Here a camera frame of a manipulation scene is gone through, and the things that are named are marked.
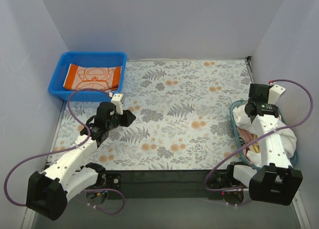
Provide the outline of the orange cartoon towel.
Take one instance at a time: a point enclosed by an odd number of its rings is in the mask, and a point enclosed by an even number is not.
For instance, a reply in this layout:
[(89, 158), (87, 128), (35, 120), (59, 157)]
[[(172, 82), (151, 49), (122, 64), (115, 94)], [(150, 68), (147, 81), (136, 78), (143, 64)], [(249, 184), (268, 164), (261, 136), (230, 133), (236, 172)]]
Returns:
[(121, 66), (81, 67), (75, 64), (70, 64), (63, 87), (66, 90), (114, 90), (119, 86), (121, 71)]

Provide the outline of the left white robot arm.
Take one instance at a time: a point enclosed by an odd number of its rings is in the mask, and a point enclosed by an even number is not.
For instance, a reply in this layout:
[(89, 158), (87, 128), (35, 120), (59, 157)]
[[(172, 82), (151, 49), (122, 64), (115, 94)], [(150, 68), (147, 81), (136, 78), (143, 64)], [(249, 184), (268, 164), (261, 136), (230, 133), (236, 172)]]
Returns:
[(63, 154), (43, 172), (33, 173), (28, 180), (26, 206), (29, 209), (57, 220), (68, 202), (80, 192), (98, 197), (111, 191), (111, 179), (103, 166), (84, 164), (95, 152), (110, 131), (129, 127), (136, 119), (130, 110), (118, 110), (111, 102), (102, 102), (96, 114), (90, 117), (74, 142), (74, 149)]

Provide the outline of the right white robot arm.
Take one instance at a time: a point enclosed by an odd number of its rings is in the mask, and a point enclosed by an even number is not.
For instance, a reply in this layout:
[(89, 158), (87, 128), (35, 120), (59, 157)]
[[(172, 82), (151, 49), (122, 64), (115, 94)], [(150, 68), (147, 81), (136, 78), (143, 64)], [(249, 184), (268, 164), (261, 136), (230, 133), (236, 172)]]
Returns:
[(288, 206), (303, 180), (285, 152), (279, 128), (282, 124), (275, 101), (284, 88), (266, 84), (251, 84), (244, 113), (258, 137), (260, 165), (233, 167), (233, 178), (249, 189), (254, 201)]

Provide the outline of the teal laundry basket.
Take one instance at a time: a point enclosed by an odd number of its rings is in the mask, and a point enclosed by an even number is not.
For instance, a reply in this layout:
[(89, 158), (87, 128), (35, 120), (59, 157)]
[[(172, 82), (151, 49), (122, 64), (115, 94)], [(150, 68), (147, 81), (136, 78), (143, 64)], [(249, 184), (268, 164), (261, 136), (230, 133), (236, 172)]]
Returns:
[[(238, 148), (247, 145), (249, 142), (257, 139), (255, 129), (253, 128), (250, 118), (245, 113), (246, 100), (238, 100), (230, 107), (231, 124), (234, 129), (235, 140)], [(291, 129), (284, 129), (279, 132), (283, 147), (292, 166), (296, 166), (298, 155), (296, 152), (297, 138)], [(261, 166), (261, 150), (259, 143), (245, 148), (239, 153), (241, 160), (254, 169)]]

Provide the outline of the white towel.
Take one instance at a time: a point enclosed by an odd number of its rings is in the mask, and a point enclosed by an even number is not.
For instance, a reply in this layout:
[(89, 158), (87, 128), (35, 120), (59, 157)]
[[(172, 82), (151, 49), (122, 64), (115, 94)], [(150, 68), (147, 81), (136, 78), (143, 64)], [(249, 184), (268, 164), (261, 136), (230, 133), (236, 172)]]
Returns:
[[(251, 120), (244, 111), (245, 106), (241, 105), (233, 109), (234, 122), (237, 127), (237, 132), (239, 136), (244, 141), (244, 144), (248, 144), (252, 141), (253, 135), (255, 134), (255, 129), (252, 126)], [(283, 129), (279, 131), (283, 147), (287, 157), (290, 159), (294, 156), (296, 150), (297, 138), (291, 129)], [(254, 166), (261, 166), (261, 153), (254, 153), (247, 147), (244, 150), (244, 156), (247, 160)]]

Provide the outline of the yellow striped towel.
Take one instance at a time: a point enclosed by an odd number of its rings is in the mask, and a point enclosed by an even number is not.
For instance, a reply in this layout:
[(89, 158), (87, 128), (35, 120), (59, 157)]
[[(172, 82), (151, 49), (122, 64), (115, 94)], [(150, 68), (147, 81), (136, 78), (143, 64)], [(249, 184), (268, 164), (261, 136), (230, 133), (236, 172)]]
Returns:
[[(254, 141), (254, 140), (256, 140), (257, 138), (258, 138), (257, 135), (253, 135), (252, 140)], [(259, 142), (256, 142), (256, 143), (250, 145), (250, 146), (249, 146), (249, 150), (252, 151), (252, 152), (254, 152), (254, 153), (260, 153)]]

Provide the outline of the floral table mat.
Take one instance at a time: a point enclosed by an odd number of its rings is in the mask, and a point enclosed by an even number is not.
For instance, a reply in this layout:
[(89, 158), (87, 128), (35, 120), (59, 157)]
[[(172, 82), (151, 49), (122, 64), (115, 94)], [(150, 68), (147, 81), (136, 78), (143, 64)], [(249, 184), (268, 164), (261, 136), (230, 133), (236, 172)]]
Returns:
[(203, 170), (239, 161), (229, 109), (248, 97), (245, 60), (128, 61), (123, 107), (136, 116), (87, 162), (107, 170)]

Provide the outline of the blue plastic bin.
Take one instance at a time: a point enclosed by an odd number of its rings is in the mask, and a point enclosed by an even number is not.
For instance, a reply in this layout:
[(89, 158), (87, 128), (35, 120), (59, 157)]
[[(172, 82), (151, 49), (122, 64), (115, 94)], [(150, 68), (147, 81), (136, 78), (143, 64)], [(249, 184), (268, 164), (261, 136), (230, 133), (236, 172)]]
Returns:
[(127, 55), (123, 52), (69, 51), (57, 64), (49, 85), (49, 92), (72, 101), (110, 101), (108, 93), (122, 90)]

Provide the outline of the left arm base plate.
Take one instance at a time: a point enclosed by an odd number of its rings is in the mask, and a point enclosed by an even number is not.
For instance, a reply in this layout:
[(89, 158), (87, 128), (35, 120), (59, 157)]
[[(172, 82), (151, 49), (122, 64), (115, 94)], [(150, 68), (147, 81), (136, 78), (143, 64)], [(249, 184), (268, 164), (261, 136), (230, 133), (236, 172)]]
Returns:
[(119, 190), (122, 183), (122, 175), (117, 173), (103, 173), (101, 175), (102, 188)]

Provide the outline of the aluminium frame rail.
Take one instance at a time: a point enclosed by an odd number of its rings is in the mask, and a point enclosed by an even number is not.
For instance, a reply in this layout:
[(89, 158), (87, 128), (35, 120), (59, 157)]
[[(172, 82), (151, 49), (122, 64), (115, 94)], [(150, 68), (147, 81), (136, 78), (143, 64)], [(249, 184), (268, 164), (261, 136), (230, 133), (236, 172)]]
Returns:
[(28, 180), (26, 206), (51, 219), (58, 219), (68, 202), (84, 192), (89, 205), (95, 200), (200, 198), (222, 200), (232, 207), (251, 202), (287, 206), (297, 202), (301, 172), (267, 167), (246, 183), (233, 175), (234, 166), (210, 174), (207, 170), (108, 171), (90, 163), (69, 176), (60, 170), (33, 173)]

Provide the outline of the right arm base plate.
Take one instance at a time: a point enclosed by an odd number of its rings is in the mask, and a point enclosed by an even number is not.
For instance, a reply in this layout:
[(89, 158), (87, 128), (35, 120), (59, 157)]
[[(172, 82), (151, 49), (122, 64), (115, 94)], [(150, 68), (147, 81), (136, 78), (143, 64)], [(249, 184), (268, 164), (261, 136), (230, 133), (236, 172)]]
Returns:
[(212, 175), (206, 175), (204, 186), (210, 192), (243, 190), (246, 188), (245, 185), (234, 179), (232, 176), (229, 176), (226, 172), (217, 172)]

